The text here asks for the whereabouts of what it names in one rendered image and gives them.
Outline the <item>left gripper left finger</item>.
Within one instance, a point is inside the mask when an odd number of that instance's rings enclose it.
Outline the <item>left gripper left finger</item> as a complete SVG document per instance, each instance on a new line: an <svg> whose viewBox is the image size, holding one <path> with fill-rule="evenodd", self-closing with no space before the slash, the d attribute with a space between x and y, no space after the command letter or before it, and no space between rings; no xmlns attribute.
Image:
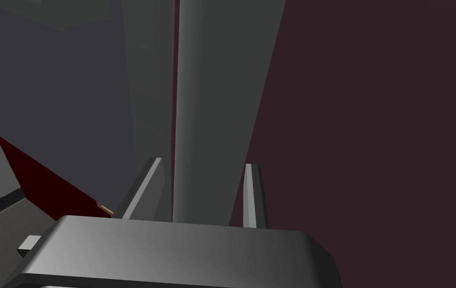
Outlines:
<svg viewBox="0 0 456 288"><path fill-rule="evenodd" d="M154 221L165 184L161 157L149 158L113 213L114 219Z"/></svg>

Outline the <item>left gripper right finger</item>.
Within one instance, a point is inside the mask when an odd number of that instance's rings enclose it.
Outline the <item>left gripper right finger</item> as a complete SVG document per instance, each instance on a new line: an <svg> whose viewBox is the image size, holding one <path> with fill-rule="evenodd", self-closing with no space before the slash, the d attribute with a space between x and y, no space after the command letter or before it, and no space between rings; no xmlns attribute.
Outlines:
<svg viewBox="0 0 456 288"><path fill-rule="evenodd" d="M269 228L262 171L257 164L245 164L242 224L245 228Z"/></svg>

